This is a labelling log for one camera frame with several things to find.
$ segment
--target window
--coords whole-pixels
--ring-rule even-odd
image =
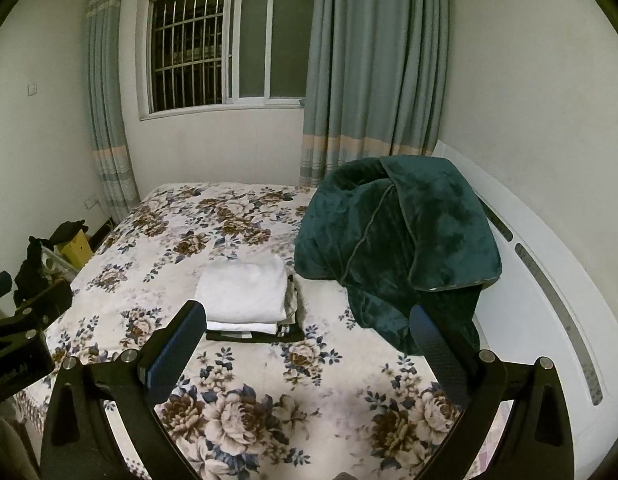
[[[149,0],[150,112],[298,106],[313,0]]]

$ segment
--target wall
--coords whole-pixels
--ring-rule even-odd
[[[138,119],[137,8],[138,0],[122,0],[120,87],[140,196],[170,182],[297,184],[302,110],[222,110]]]
[[[105,222],[84,200],[101,187],[90,155],[82,93],[86,0],[20,0],[0,28],[0,271],[13,277],[28,236],[65,220]],[[27,96],[35,82],[38,92]],[[12,300],[0,300],[6,313]]]
[[[531,207],[618,320],[618,36],[594,0],[451,0],[440,138]]]

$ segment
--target blue-green curtain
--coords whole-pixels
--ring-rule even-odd
[[[356,158],[433,151],[448,9],[448,0],[315,0],[302,185]]]
[[[117,222],[139,202],[122,121],[119,22],[120,0],[89,0],[84,38],[89,133],[106,202]]]

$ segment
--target floral bedspread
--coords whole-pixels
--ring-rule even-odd
[[[191,299],[202,267],[254,251],[293,269],[294,238],[313,190],[289,186],[163,186],[111,233],[72,283],[73,306],[46,337],[56,370],[17,395],[42,432],[60,363],[140,348]],[[203,479],[411,478],[458,416],[422,357],[400,355],[356,325],[346,291],[297,278],[306,339],[236,344],[204,338],[161,422]],[[148,475],[112,402],[112,429],[131,470]],[[470,472],[484,469],[498,418]]]

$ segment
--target yellow box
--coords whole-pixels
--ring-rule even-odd
[[[73,240],[65,244],[59,244],[57,247],[60,254],[78,270],[84,267],[90,257],[93,256],[93,251],[89,247],[89,242],[82,229],[73,237]]]

